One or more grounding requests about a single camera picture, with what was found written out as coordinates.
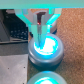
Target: speckled gray surface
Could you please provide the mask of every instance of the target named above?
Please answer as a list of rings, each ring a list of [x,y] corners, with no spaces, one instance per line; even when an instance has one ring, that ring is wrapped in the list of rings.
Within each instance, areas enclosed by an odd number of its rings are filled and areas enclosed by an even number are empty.
[[[84,84],[84,9],[63,9],[57,36],[64,43],[64,58],[54,71],[68,84]],[[27,43],[0,45],[0,55],[27,54]],[[40,72],[30,62],[28,80]]]

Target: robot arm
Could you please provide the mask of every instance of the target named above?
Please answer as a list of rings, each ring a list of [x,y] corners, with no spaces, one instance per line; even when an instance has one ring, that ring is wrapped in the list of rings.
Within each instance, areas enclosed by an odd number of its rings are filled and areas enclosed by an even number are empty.
[[[61,8],[49,9],[41,17],[41,24],[37,22],[37,14],[30,9],[15,9],[15,14],[28,25],[29,32],[32,32],[36,45],[43,48],[47,33],[50,33],[52,23],[61,15]]]

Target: glowing blue light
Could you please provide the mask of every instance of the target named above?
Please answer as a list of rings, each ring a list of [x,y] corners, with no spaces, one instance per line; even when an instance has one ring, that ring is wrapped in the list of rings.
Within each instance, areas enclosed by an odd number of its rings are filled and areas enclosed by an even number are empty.
[[[52,24],[61,14],[54,14],[46,24]]]
[[[35,84],[58,84],[56,80],[50,77],[44,77],[35,82]]]
[[[40,47],[37,47],[34,43],[34,48],[39,54],[51,55],[56,52],[58,48],[58,42],[55,38],[51,36],[46,36],[44,47],[41,49]]]

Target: round device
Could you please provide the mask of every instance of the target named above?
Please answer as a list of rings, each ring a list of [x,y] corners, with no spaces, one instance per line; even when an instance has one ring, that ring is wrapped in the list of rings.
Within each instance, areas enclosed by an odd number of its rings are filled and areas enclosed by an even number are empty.
[[[34,38],[31,39],[28,45],[30,61],[44,69],[48,69],[58,65],[63,59],[63,43],[53,34],[47,34],[44,47],[37,47]]]
[[[57,73],[44,71],[33,76],[27,84],[67,84]]]

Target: cyan light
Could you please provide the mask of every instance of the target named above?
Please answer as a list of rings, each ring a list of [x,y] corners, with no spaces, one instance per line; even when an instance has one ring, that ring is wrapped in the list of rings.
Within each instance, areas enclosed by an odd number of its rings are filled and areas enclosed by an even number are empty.
[[[61,14],[54,14],[46,24],[52,24]]]
[[[44,77],[37,80],[34,84],[58,84],[56,80],[50,77]]]
[[[58,42],[51,36],[46,36],[45,44],[43,48],[37,47],[34,43],[35,50],[42,55],[51,55],[56,52],[58,48]]]

